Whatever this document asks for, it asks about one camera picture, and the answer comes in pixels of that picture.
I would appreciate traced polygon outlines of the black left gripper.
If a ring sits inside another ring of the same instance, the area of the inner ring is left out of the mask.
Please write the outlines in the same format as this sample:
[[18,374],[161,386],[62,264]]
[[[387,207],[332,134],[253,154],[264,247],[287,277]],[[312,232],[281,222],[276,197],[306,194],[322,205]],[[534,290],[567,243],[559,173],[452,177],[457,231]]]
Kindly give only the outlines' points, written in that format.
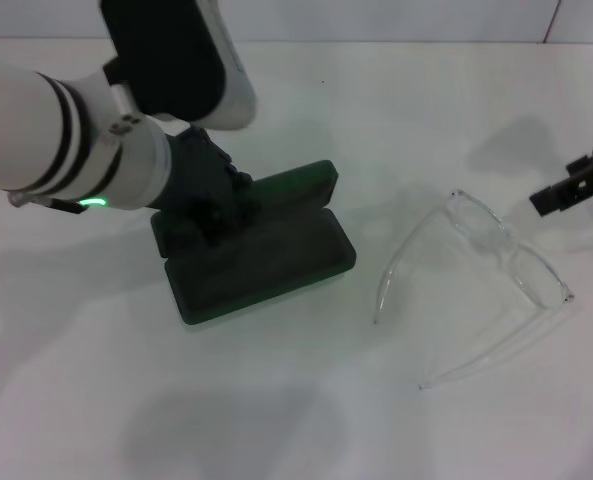
[[215,245],[230,231],[230,216],[236,210],[239,224],[253,224],[260,203],[240,197],[253,182],[236,168],[231,157],[207,132],[190,127],[167,137],[171,171],[167,180],[167,209],[189,210],[189,217],[208,245]]

